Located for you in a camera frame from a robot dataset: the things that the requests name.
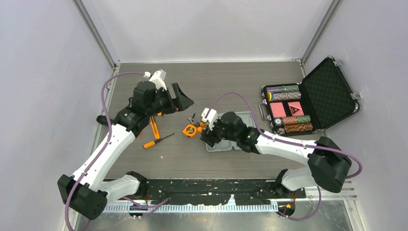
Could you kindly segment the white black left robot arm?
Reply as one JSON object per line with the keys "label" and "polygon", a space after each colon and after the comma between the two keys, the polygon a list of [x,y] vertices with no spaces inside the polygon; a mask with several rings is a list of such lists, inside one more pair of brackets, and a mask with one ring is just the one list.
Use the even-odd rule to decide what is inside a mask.
{"label": "white black left robot arm", "polygon": [[149,125],[152,116],[181,112],[194,104],[173,83],[175,97],[169,90],[157,88],[149,81],[137,84],[128,105],[116,114],[114,119],[100,115],[97,122],[108,126],[108,133],[88,160],[71,176],[63,174],[57,185],[63,203],[89,220],[95,220],[104,211],[107,204],[132,195],[142,199],[147,195],[147,179],[134,171],[123,177],[104,181],[110,168],[121,153]]}

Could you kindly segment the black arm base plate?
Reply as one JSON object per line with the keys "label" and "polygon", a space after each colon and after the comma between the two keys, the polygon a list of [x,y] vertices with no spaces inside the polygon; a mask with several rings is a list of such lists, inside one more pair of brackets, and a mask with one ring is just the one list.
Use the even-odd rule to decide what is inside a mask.
{"label": "black arm base plate", "polygon": [[151,179],[145,194],[136,196],[155,204],[169,199],[169,205],[225,205],[231,197],[236,205],[266,205],[271,199],[303,199],[306,193],[266,179]]}

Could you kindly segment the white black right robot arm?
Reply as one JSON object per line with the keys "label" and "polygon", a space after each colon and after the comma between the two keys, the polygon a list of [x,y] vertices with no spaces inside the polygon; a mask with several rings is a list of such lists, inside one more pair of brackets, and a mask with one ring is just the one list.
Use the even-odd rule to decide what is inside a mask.
{"label": "white black right robot arm", "polygon": [[200,139],[211,147],[229,140],[247,153],[275,155],[303,164],[302,168],[282,170],[274,180],[272,188],[283,198],[300,188],[312,186],[339,193],[352,164],[327,137],[305,141],[274,135],[247,126],[235,112],[218,117],[214,109],[205,108],[201,124],[206,128]]}

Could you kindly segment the orange tape measure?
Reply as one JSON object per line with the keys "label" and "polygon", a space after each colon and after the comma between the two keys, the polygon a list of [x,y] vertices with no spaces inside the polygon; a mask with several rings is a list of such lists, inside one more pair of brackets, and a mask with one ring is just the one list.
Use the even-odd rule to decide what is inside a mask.
{"label": "orange tape measure", "polygon": [[184,128],[184,130],[182,131],[182,133],[183,133],[185,136],[189,137],[189,138],[194,137],[194,136],[197,134],[197,132],[198,132],[197,127],[196,127],[195,125],[192,125],[192,124],[187,125],[187,126]]}

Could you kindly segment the orange black pliers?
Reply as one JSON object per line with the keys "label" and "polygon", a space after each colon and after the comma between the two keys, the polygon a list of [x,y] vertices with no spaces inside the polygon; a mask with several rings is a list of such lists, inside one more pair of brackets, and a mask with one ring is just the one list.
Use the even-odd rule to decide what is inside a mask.
{"label": "orange black pliers", "polygon": [[196,120],[195,116],[196,116],[196,113],[194,113],[191,117],[189,117],[188,121],[190,122],[190,124],[196,127],[198,132],[202,132],[207,127],[207,124],[202,121]]}

